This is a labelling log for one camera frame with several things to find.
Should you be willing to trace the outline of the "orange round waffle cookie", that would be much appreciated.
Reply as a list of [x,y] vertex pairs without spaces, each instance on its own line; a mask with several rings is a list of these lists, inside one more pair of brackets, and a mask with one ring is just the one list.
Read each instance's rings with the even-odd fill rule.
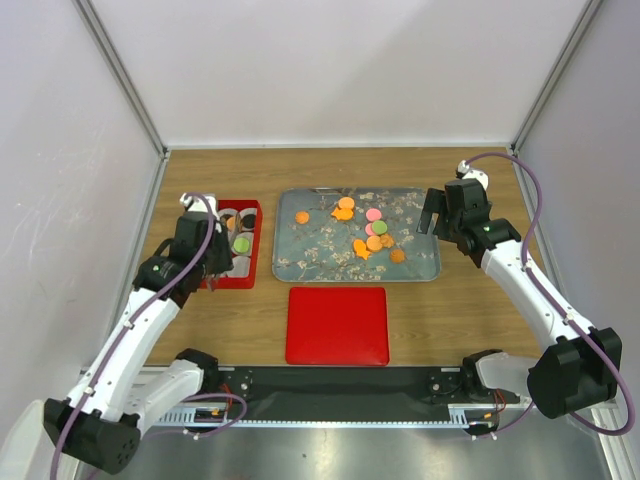
[[381,238],[377,235],[369,236],[366,240],[366,246],[371,252],[379,252],[383,249]]

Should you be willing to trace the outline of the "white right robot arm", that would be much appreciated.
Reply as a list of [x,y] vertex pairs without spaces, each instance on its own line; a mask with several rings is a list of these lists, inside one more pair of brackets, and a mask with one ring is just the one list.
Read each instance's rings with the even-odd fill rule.
[[533,234],[520,235],[504,218],[492,218],[487,173],[463,160],[454,180],[428,190],[417,230],[456,245],[506,293],[534,333],[539,359],[485,351],[467,358],[462,394],[482,402],[496,389],[532,400],[550,419],[628,393],[619,367],[622,342],[598,329],[544,275],[529,251]]

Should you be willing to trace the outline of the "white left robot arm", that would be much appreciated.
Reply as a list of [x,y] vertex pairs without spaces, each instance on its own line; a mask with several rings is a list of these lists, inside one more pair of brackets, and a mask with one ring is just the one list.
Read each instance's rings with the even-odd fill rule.
[[84,376],[63,400],[44,404],[43,426],[55,446],[49,476],[62,455],[110,474],[121,472],[148,429],[194,396],[209,400],[222,383],[215,357],[194,349],[176,356],[142,388],[134,381],[157,340],[208,277],[233,267],[228,230],[214,195],[185,193],[173,237],[139,267],[126,307]]

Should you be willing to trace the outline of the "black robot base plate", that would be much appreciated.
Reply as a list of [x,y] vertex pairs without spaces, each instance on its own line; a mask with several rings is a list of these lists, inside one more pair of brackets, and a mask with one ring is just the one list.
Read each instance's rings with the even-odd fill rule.
[[206,375],[201,393],[231,393],[260,409],[272,405],[345,406],[357,411],[388,407],[472,404],[489,410],[515,397],[483,388],[461,367],[220,368]]

